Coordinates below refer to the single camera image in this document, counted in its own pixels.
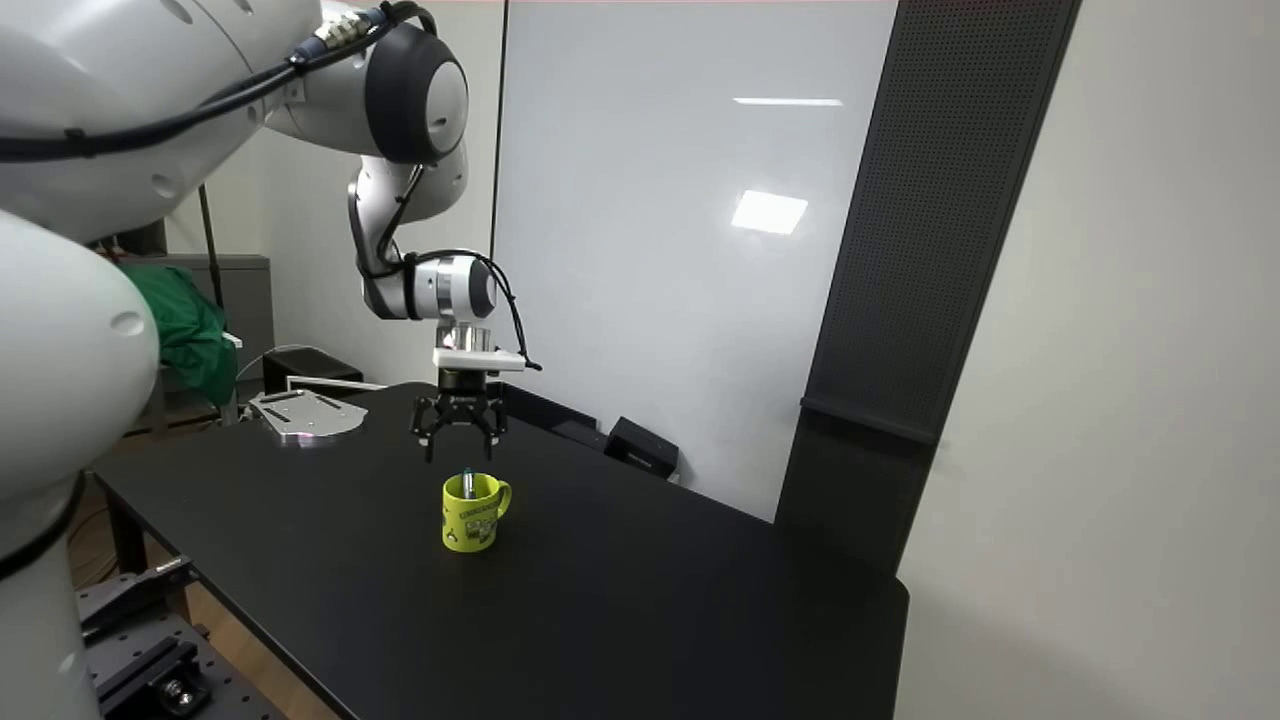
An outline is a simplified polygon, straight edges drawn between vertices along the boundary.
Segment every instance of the black wall panel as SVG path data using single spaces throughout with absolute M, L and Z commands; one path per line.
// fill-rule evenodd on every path
M 905 0 L 780 522 L 895 569 L 1081 0 Z

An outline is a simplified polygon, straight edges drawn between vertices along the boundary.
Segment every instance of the whiteboard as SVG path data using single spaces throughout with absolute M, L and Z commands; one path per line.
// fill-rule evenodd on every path
M 892 11 L 513 0 L 495 261 L 545 360 L 515 384 L 773 521 Z

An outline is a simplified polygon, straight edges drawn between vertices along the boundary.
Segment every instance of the black table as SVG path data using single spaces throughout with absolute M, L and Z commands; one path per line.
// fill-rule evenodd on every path
M 98 477 L 322 694 L 374 720 L 890 720 L 905 588 L 560 435 L 513 425 L 513 515 L 442 547 L 420 387 L 287 450 L 264 429 L 126 449 Z

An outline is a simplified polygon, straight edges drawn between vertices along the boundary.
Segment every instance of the cable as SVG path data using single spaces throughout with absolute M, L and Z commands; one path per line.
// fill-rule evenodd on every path
M 229 313 L 229 297 L 225 297 L 225 262 L 217 256 L 217 241 L 213 241 L 213 211 L 209 211 L 209 189 L 202 182 L 202 219 L 206 219 L 206 246 L 209 246 L 209 278 L 213 278 L 213 300 L 220 313 Z

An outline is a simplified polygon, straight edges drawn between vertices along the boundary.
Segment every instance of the yellow cup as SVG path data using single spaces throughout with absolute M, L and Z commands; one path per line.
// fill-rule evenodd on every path
M 488 473 L 450 477 L 442 485 L 442 545 L 450 552 L 488 552 L 495 541 L 495 522 L 513 508 L 513 485 Z

